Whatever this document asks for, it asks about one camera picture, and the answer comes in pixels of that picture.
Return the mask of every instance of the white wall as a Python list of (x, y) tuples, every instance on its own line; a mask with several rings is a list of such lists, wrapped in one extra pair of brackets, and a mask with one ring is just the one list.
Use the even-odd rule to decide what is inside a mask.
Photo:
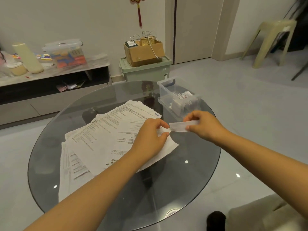
[(1, 0), (0, 46), (24, 42), (43, 53), (48, 42), (80, 38), (85, 56), (108, 54), (111, 75), (119, 75), (119, 59), (129, 36), (155, 30), (165, 44), (165, 0), (141, 1), (142, 29), (137, 4), (129, 0)]
[[(261, 22), (281, 20), (296, 0), (240, 0), (226, 54), (246, 49)], [(261, 46), (264, 35), (259, 35), (251, 49)]]

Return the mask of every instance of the beige plastic stool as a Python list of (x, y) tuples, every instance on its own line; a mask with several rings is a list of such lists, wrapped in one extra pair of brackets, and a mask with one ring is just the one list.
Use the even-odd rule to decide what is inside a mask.
[(253, 64), (253, 66), (252, 66), (253, 68), (260, 68), (264, 58), (266, 57), (268, 51), (270, 50), (272, 44), (274, 43), (277, 35), (280, 32), (290, 32), (288, 39), (287, 39), (287, 42), (286, 42), (286, 45), (285, 45), (285, 48), (284, 48), (283, 53), (282, 53), (281, 58), (280, 58), (279, 66), (283, 66), (284, 63), (285, 63), (285, 56), (287, 54), (287, 51), (288, 51), (290, 41), (291, 41), (291, 38), (293, 36), (293, 32), (294, 32), (295, 27), (296, 27), (296, 21), (294, 19), (281, 20), (281, 21), (268, 21), (268, 22), (261, 23), (258, 30), (256, 31), (256, 34), (253, 36), (250, 44), (248, 45), (247, 49), (243, 53), (240, 60), (243, 60), (243, 58), (245, 57), (248, 49), (250, 48), (250, 46), (252, 45), (252, 43), (254, 42), (254, 40), (256, 39), (258, 34), (260, 33), (260, 31), (267, 31), (266, 37), (263, 40), (262, 46), (259, 50), (259, 53), (256, 57), (256, 60)]

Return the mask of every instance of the round glass table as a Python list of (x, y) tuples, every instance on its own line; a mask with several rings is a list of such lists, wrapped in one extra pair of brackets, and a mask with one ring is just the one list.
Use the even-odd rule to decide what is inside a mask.
[[(158, 102), (159, 96), (154, 81), (118, 83), (85, 95), (55, 116), (36, 141), (28, 165), (29, 187), (40, 209), (47, 212), (58, 203), (61, 143), (67, 132), (90, 123), (97, 113), (109, 112), (130, 99), (142, 101), (160, 113), (167, 123), (176, 122)], [(201, 110), (213, 114), (204, 101)], [(170, 136), (179, 146), (130, 179), (98, 230), (130, 231), (160, 222), (187, 206), (206, 186), (221, 149), (194, 133), (171, 132)]]

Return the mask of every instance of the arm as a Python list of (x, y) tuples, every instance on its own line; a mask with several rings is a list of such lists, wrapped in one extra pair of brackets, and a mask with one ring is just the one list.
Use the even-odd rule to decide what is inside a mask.
[(161, 119), (146, 120), (132, 148), (123, 157), (38, 218), (25, 231), (95, 231), (129, 179), (164, 146), (169, 133), (158, 137), (156, 129), (161, 126), (169, 128)]
[(308, 218), (308, 165), (229, 132), (209, 112), (194, 111), (184, 121), (197, 119), (200, 124), (189, 131), (223, 148)]

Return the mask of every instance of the hand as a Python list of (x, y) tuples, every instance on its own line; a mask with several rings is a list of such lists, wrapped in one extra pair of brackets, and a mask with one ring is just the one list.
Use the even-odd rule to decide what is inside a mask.
[(164, 132), (158, 137), (156, 130), (161, 126), (170, 128), (162, 119), (147, 119), (140, 128), (130, 151), (138, 154), (138, 157), (144, 157), (145, 162), (156, 156), (163, 148), (169, 136), (169, 132)]
[(200, 123), (198, 125), (187, 126), (186, 129), (196, 133), (200, 138), (216, 144), (219, 138), (227, 131), (218, 119), (209, 112), (195, 110), (189, 113), (183, 121), (199, 119)]

